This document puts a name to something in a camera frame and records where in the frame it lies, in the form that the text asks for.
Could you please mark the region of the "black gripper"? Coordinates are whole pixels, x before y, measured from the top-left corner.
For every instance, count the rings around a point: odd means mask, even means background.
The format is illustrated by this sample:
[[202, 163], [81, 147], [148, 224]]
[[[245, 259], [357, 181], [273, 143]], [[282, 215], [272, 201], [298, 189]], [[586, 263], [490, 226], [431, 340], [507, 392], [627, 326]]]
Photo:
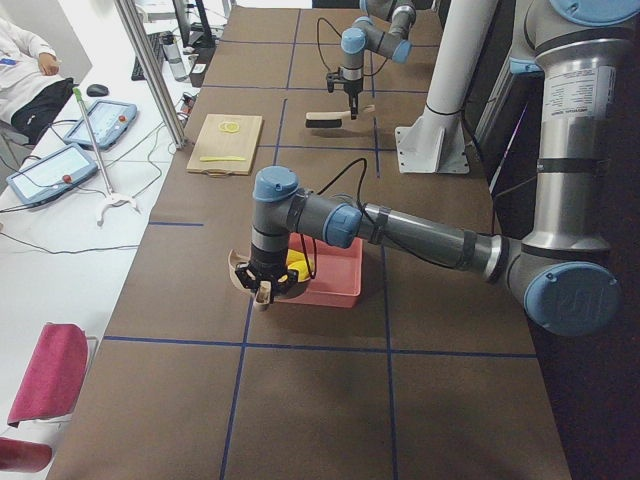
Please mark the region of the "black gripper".
[[234, 278], [249, 290], [255, 303], [273, 303], [277, 297], [292, 298], [298, 293], [297, 274], [283, 268], [260, 268], [249, 261], [234, 267]]
[[350, 118], [356, 120], [359, 114], [358, 95], [362, 92], [362, 78], [350, 79], [341, 71], [328, 72], [326, 74], [326, 86], [328, 93], [333, 93], [336, 86], [341, 85], [349, 97]]

